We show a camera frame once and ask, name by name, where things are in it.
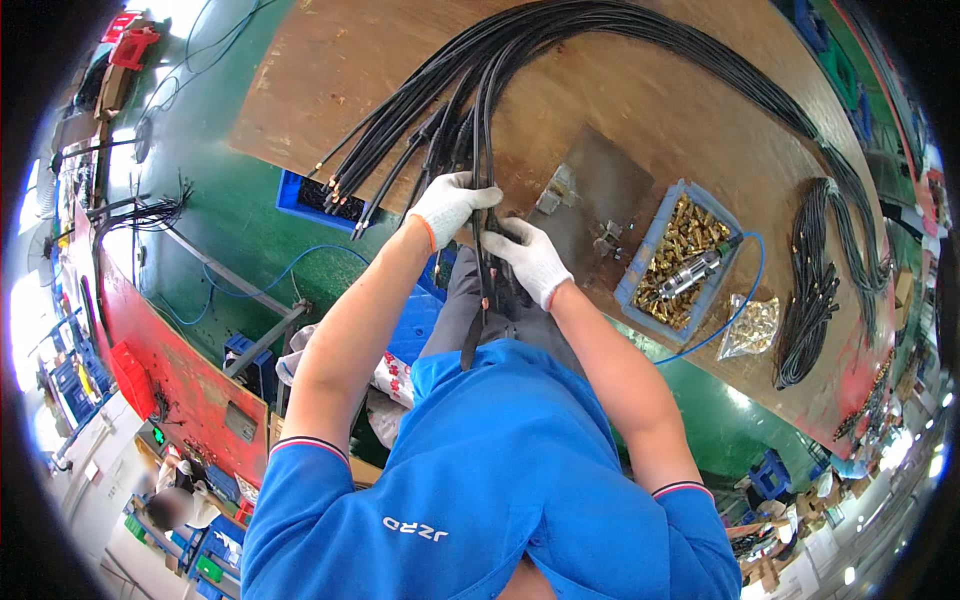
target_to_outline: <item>brass connector pile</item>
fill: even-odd
[[[663,239],[636,288],[633,305],[677,331],[686,327],[690,322],[690,309],[700,296],[705,280],[700,279],[670,300],[658,299],[657,290],[686,260],[701,252],[716,250],[717,245],[728,237],[730,230],[727,226],[682,194],[673,208]]]

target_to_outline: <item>striped collar trim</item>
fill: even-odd
[[[270,450],[270,456],[268,457],[268,460],[269,460],[270,458],[273,458],[275,452],[277,452],[277,451],[280,450],[281,448],[285,448],[285,447],[287,447],[287,446],[289,446],[289,445],[314,445],[314,446],[316,446],[316,447],[323,448],[324,450],[327,450],[328,452],[332,452],[333,454],[336,454],[336,455],[337,455],[337,458],[339,458],[341,461],[343,461],[344,465],[347,465],[347,468],[350,467],[350,461],[349,461],[349,459],[347,458],[347,455],[344,454],[344,453],[340,450],[340,448],[338,448],[337,446],[331,444],[330,442],[325,442],[325,441],[321,440],[320,438],[311,438],[310,436],[295,436],[295,437],[293,437],[293,438],[287,438],[286,440],[280,440],[279,442],[277,442],[276,444],[274,444],[274,447],[273,447],[273,448],[271,448],[271,450]]]
[[[664,494],[675,492],[677,490],[700,490],[706,495],[710,496],[710,499],[713,499],[713,494],[710,493],[710,490],[704,487],[703,484],[699,484],[695,481],[678,481],[677,483],[672,483],[666,486],[663,486],[656,492],[653,492],[652,495],[655,500],[663,497]]]

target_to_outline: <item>blue polo shirt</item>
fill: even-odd
[[[650,494],[624,477],[589,384],[549,355],[499,340],[468,372],[450,352],[412,377],[414,409],[369,490],[322,440],[273,448],[244,543],[245,600],[489,600],[524,552],[561,598],[739,597],[709,492]]]

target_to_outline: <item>gray pants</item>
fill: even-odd
[[[480,300],[480,274],[477,270],[476,254],[473,248],[463,246],[453,263],[446,303],[420,357],[464,349],[464,341],[467,339],[470,323],[480,307]],[[501,338],[512,338],[536,346],[571,371],[584,376],[580,361],[564,339],[557,323],[536,303],[529,308],[519,307],[513,321],[503,315],[489,313],[487,326],[484,327],[477,346]]]

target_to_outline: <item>red crate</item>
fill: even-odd
[[[117,40],[120,39],[120,35],[123,34],[124,30],[133,23],[133,20],[140,16],[140,11],[126,11],[121,12],[120,14],[113,17],[113,20],[110,21],[110,26],[107,27],[107,32],[104,33],[104,36],[100,38],[105,44],[115,44]]]
[[[156,411],[154,388],[147,370],[136,360],[126,342],[111,348],[110,357],[113,359],[113,376],[116,377],[120,393],[136,415],[145,420]]]
[[[125,66],[128,69],[139,71],[143,68],[140,59],[147,50],[147,46],[160,39],[160,34],[151,27],[143,29],[128,29],[120,35],[116,48],[110,52],[110,64]]]

